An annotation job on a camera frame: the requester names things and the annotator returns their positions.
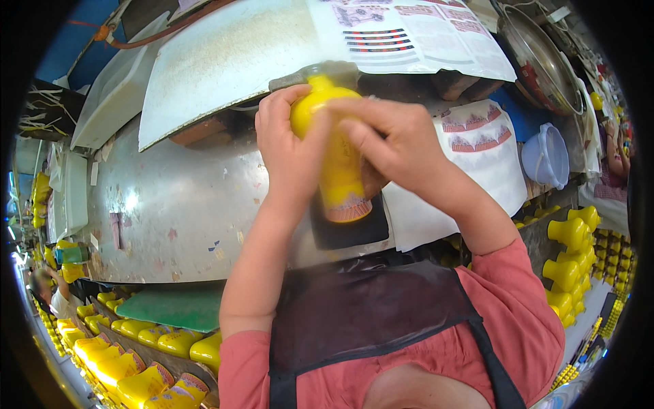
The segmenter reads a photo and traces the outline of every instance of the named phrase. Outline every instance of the hand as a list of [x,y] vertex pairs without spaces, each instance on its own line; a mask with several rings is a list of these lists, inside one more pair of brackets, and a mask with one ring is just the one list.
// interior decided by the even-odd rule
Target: hand
[[[438,180],[451,162],[441,149],[432,117],[422,105],[368,98],[339,98],[329,110],[355,116],[339,126],[387,179],[421,195],[425,180]],[[387,136],[384,140],[377,133]]]
[[304,140],[290,129],[290,106],[311,91],[294,85],[275,91],[259,104],[254,118],[256,144],[268,170],[266,200],[298,222],[318,187],[332,117],[326,109],[313,116]]

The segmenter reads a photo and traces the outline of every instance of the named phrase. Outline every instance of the orange hose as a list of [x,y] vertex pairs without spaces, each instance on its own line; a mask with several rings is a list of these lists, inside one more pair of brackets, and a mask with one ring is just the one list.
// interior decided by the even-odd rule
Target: orange hose
[[[204,9],[198,11],[195,14],[191,14],[189,17],[185,18],[181,22],[175,24],[172,27],[168,27],[167,29],[155,34],[151,35],[143,40],[140,41],[135,41],[134,43],[123,43],[121,41],[118,41],[116,39],[113,39],[111,43],[109,43],[112,47],[119,48],[120,50],[129,50],[131,48],[137,48],[140,46],[144,46],[146,44],[150,44],[152,41],[157,41],[158,39],[164,38],[165,36],[169,35],[170,33],[174,33],[179,29],[182,29],[186,26],[188,26],[191,23],[194,23],[198,21],[200,18],[203,18],[207,14],[218,10],[220,7],[223,7],[229,3],[231,3],[234,0],[213,0],[209,4],[207,4]],[[94,37],[97,41],[105,40],[107,38],[107,35],[109,34],[109,29],[106,26],[100,27],[98,32],[96,33],[96,36]]]

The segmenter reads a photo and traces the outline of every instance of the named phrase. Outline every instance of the woman's right hand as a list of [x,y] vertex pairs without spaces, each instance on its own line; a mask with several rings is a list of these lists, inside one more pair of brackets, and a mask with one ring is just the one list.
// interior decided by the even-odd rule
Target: woman's right hand
[[[456,168],[443,154],[432,117],[422,105],[339,98],[327,106],[348,116],[339,126],[382,175],[421,197],[433,186],[426,180],[438,180]],[[386,139],[378,132],[387,135]]]

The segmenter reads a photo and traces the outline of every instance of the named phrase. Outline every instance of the plastic bucket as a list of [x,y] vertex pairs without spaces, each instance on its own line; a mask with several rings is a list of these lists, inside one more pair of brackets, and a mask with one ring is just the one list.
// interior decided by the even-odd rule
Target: plastic bucket
[[550,184],[561,190],[568,184],[570,163],[568,149],[554,125],[542,124],[540,133],[523,146],[523,168],[529,179],[541,185]]

